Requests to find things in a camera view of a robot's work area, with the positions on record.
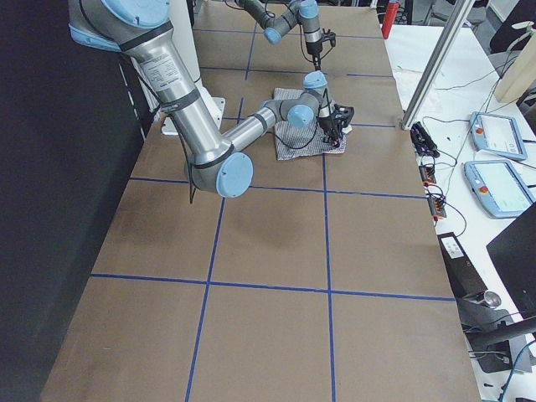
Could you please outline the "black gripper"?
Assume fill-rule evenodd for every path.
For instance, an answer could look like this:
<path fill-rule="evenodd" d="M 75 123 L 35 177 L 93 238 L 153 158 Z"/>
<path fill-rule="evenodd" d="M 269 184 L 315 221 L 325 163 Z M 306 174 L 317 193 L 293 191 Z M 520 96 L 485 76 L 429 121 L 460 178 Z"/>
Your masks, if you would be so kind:
<path fill-rule="evenodd" d="M 322 117 L 318 119 L 318 124 L 327 136 L 328 142 L 332 147 L 340 147 L 343 135 L 340 134 L 340 121 L 331 117 Z"/>
<path fill-rule="evenodd" d="M 307 53 L 312 57 L 312 62 L 313 62 L 315 71 L 320 71 L 322 69 L 322 66 L 321 66 L 322 46 L 320 44 L 307 44 L 306 48 L 307 48 Z"/>

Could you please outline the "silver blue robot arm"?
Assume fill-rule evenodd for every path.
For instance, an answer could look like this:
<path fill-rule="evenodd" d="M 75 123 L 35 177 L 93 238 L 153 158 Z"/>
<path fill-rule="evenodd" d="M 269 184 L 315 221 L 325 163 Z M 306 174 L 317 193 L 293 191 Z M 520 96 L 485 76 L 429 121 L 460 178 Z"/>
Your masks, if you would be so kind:
<path fill-rule="evenodd" d="M 324 32 L 321 30 L 316 1 L 291 1 L 287 10 L 275 17 L 268 14 L 261 1 L 244 0 L 238 1 L 237 4 L 261 26 L 270 44 L 278 44 L 295 26 L 300 26 L 314 69 L 321 69 Z"/>
<path fill-rule="evenodd" d="M 338 147 L 353 108 L 340 106 L 330 96 L 321 71 L 324 42 L 336 44 L 336 35 L 323 30 L 315 1 L 290 1 L 280 16 L 260 1 L 238 1 L 277 44 L 294 27 L 302 30 L 314 65 L 295 99 L 268 100 L 237 126 L 221 133 L 209 111 L 209 98 L 199 81 L 193 45 L 193 7 L 189 1 L 70 1 L 72 39 L 94 49 L 132 57 L 146 77 L 146 85 L 178 130 L 185 154 L 190 189 L 236 198 L 250 186 L 253 164 L 242 151 L 276 124 L 287 121 L 303 128 L 315 124 L 326 142 Z"/>

